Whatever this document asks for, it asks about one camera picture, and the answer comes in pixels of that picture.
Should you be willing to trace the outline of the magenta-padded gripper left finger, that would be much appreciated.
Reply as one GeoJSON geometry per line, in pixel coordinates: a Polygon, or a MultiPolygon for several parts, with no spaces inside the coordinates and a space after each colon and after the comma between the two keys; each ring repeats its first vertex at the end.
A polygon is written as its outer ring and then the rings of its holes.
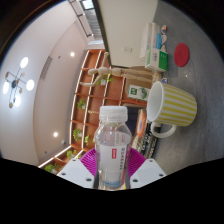
{"type": "Polygon", "coordinates": [[[96,189],[99,178],[95,154],[95,149],[91,149],[80,159],[71,159],[58,173],[58,176],[78,186],[96,189]]]}

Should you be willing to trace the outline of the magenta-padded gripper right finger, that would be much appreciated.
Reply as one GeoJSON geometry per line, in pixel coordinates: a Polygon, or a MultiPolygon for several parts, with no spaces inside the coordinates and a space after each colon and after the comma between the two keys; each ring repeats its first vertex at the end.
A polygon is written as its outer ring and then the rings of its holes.
{"type": "Polygon", "coordinates": [[[140,188],[165,177],[166,174],[154,159],[146,159],[137,150],[131,149],[128,176],[130,187],[140,188]]]}

